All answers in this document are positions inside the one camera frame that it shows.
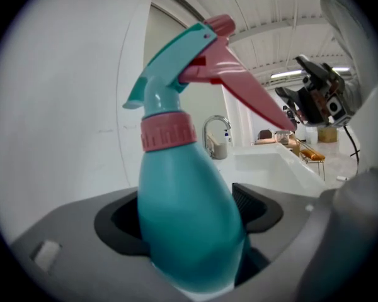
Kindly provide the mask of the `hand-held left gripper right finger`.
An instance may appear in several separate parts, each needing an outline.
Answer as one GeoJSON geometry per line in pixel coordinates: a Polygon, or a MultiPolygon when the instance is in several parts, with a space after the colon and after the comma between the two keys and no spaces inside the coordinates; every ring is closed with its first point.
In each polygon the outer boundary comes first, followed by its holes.
{"type": "Polygon", "coordinates": [[[232,184],[232,196],[246,233],[266,232],[284,216],[279,203],[242,184],[232,184]]]}

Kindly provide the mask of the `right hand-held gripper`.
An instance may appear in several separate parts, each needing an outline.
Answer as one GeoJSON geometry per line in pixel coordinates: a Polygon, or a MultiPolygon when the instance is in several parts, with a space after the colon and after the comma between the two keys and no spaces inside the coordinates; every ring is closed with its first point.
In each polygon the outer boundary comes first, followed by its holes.
{"type": "Polygon", "coordinates": [[[355,111],[346,99],[346,84],[340,73],[326,63],[315,63],[305,55],[295,61],[306,72],[298,92],[276,87],[275,92],[299,123],[316,127],[343,127],[355,111]]]}

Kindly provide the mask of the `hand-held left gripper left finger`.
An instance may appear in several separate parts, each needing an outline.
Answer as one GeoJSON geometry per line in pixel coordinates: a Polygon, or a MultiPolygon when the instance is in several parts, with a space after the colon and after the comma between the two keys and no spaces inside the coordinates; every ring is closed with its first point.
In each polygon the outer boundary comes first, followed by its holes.
{"type": "Polygon", "coordinates": [[[120,255],[150,256],[143,241],[137,209],[137,191],[101,208],[94,218],[99,239],[120,255]]]}

